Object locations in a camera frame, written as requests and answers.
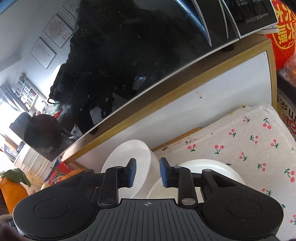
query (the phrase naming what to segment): white cloth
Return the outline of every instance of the white cloth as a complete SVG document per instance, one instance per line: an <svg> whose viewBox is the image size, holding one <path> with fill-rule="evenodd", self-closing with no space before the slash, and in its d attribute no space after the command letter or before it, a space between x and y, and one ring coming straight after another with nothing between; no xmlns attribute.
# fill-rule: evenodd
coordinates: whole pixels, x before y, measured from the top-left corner
<svg viewBox="0 0 296 241"><path fill-rule="evenodd" d="M289 130L272 106L264 104L203 136L198 131L155 154L171 166L202 158L230 165L247 186L280 203L284 220L277 237L288 240L296 236L295 151Z"/></svg>

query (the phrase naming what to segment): circular pad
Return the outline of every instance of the circular pad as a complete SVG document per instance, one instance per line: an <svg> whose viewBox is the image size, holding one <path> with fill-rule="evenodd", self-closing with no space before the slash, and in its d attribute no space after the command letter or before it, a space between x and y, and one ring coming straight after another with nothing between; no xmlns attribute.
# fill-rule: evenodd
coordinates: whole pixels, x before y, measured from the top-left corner
<svg viewBox="0 0 296 241"><path fill-rule="evenodd" d="M238 218L255 218L262 212L262 207L250 199L237 199L228 204L228 211Z"/></svg>
<svg viewBox="0 0 296 241"><path fill-rule="evenodd" d="M69 210L69 205L61 200L49 199L38 203L35 206L35 213L46 219L58 218Z"/></svg>

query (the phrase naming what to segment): black glass panel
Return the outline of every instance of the black glass panel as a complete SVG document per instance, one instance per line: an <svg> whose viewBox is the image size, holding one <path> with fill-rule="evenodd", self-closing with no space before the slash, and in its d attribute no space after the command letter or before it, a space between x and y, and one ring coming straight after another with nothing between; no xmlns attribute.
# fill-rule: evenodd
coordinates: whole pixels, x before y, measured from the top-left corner
<svg viewBox="0 0 296 241"><path fill-rule="evenodd" d="M28 115L11 129L53 160L139 93L237 39L218 0L196 9L191 0L16 1L1 15L24 25L6 91Z"/></svg>
<svg viewBox="0 0 296 241"><path fill-rule="evenodd" d="M241 36L276 23L270 0L224 0Z"/></svg>

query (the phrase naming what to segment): crosshair mark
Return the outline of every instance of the crosshair mark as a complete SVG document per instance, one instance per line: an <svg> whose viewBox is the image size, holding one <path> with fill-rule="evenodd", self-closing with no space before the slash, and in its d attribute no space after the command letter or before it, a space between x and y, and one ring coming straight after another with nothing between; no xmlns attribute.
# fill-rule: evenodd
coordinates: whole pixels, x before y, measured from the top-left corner
<svg viewBox="0 0 296 241"><path fill-rule="evenodd" d="M154 204L154 203L151 203L151 202L145 202L145 203L143 203L145 206L147 206L147 207L150 207L152 204Z"/></svg>

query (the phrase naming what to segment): wooden edge trim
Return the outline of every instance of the wooden edge trim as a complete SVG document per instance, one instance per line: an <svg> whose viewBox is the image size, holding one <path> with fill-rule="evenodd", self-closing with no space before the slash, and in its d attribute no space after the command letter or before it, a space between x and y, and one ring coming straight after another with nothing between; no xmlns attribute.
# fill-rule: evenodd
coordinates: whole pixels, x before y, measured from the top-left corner
<svg viewBox="0 0 296 241"><path fill-rule="evenodd" d="M272 99L272 107L276 109L277 102L277 80L276 80L276 61L274 57L274 50L272 48L272 44L267 47L267 58L269 63L269 72L271 79L271 99Z"/></svg>
<svg viewBox="0 0 296 241"><path fill-rule="evenodd" d="M228 60L224 61L223 63L218 64L217 66L205 71L204 73L196 76L195 78L191 79L190 81L184 83L183 85L179 86L178 88L174 89L173 91L167 93L166 95L162 96L161 98L157 99L156 101L150 103L143 109L139 110L138 112L134 113L121 123L117 124L85 147L74 153L72 156L64 160L65 164L72 163L78 157L81 157L85 153L89 152L96 146L100 145L101 143L107 141L111 137L115 136L119 132L125 130L126 128L130 127L134 123L140 121L141 119L145 118L146 116L150 115L151 113L159 110L160 108L166 106L167 104L173 102L174 100L180 98L181 96L185 95L186 93L196 89L197 87L205 84L206 82L216 78L217 76L227 72L228 70L244 63L245 61L257 56L260 53L263 53L268 50L268 48L272 48L270 39L266 38L265 41L229 58Z"/></svg>
<svg viewBox="0 0 296 241"><path fill-rule="evenodd" d="M70 163L77 166L77 167L79 167L79 169L87 169L84 165L80 164L79 162L77 162L75 160L73 160L72 162L69 162L68 164L70 164Z"/></svg>
<svg viewBox="0 0 296 241"><path fill-rule="evenodd" d="M168 145L170 145L170 144L173 144L173 143L176 142L176 141L179 141L179 140L181 140L181 139L183 139L183 138L185 138L185 137L187 137L187 136L189 136L189 135L191 135L191 134L193 134L193 133L195 133L195 132L198 132L200 129L201 129L200 127L194 128L193 130L191 130L191 131L189 131L189 132L186 132L185 134L180 135L179 137L176 137L176 138L173 139L173 140L170 140L170 141L168 141L168 142L166 142L166 143L164 143L164 144L162 144L162 145L160 145L160 146L158 146L158 147L153 148L151 151L152 151L152 152L155 152L155 151L157 151L157 150L159 150L159 149L161 149L161 148L164 148L164 147L166 147L166 146L168 146Z"/></svg>

